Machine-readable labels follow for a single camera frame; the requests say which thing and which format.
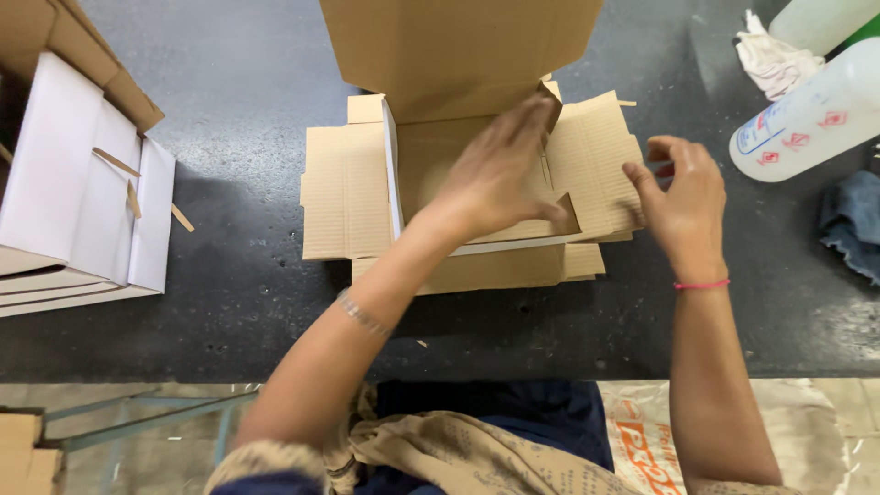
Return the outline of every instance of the person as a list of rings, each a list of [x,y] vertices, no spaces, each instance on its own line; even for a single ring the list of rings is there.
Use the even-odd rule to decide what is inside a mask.
[[[594,382],[362,388],[416,291],[453,250],[526,219],[564,221],[565,210],[522,190],[551,111],[536,95],[467,146],[435,199],[290,348],[206,493],[637,493],[613,474]],[[622,171],[680,284],[670,413],[686,490],[793,493],[780,487],[737,340],[718,166],[678,137],[652,137],[648,147],[647,161],[671,162],[656,171],[672,178],[668,189],[645,165]]]

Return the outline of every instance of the wristband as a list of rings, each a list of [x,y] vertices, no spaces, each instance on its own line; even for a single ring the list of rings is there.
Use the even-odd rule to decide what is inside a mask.
[[[389,329],[382,323],[370,318],[370,316],[348,296],[348,288],[339,293],[339,297],[336,298],[336,301],[339,302],[340,307],[342,307],[342,310],[345,311],[348,316],[351,316],[354,321],[360,323],[360,325],[365,327],[371,334],[378,333],[382,336],[390,336],[394,331],[394,329]]]
[[[720,282],[712,282],[711,284],[680,284],[676,282],[672,286],[678,290],[682,289],[714,289],[716,287],[724,287],[730,283],[729,278],[725,278]]]

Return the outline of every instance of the dark work table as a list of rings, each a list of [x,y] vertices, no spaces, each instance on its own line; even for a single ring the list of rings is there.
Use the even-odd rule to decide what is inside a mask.
[[[305,128],[343,125],[346,97],[316,0],[82,0],[166,118],[178,160],[166,294],[0,319],[0,381],[257,382],[349,283],[350,262],[303,262]],[[880,304],[818,243],[821,191],[867,145],[775,184],[742,175],[728,142],[768,105],[731,40],[748,7],[785,0],[606,0],[566,102],[616,90],[641,142],[704,143],[727,184],[724,250],[754,377],[880,376]],[[667,377],[674,291],[647,232],[602,246],[607,275],[555,287],[418,298],[377,380]],[[427,348],[416,342],[421,339]]]

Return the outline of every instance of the cardboard box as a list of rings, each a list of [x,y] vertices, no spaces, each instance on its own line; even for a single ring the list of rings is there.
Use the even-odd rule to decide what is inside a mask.
[[[0,276],[97,278],[0,277],[39,286],[0,295],[0,315],[164,292],[175,160],[143,136],[162,113],[75,0],[5,4],[0,72],[29,87],[20,129],[4,122],[18,140],[0,166]]]
[[[321,0],[346,82],[379,94],[348,99],[348,125],[306,131],[301,182],[306,260],[354,260],[356,277],[425,206],[467,144],[536,91],[561,101],[545,74],[580,58],[597,0]],[[561,106],[526,181],[568,208],[572,222],[522,222],[472,241],[420,293],[555,284],[600,273],[564,268],[569,247],[641,228],[641,206],[620,170],[642,161],[614,92]],[[528,265],[511,270],[514,265]],[[476,267],[487,267],[477,270]]]
[[[64,453],[42,443],[42,416],[0,410],[0,493],[56,495],[63,491]]]

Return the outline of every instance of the rag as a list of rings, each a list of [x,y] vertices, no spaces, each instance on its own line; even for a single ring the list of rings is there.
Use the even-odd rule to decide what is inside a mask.
[[[821,56],[770,36],[751,9],[745,11],[745,28],[748,32],[737,33],[739,61],[768,100],[782,98],[825,65]]]
[[[822,197],[821,242],[843,254],[854,271],[880,285],[880,178],[860,170]]]

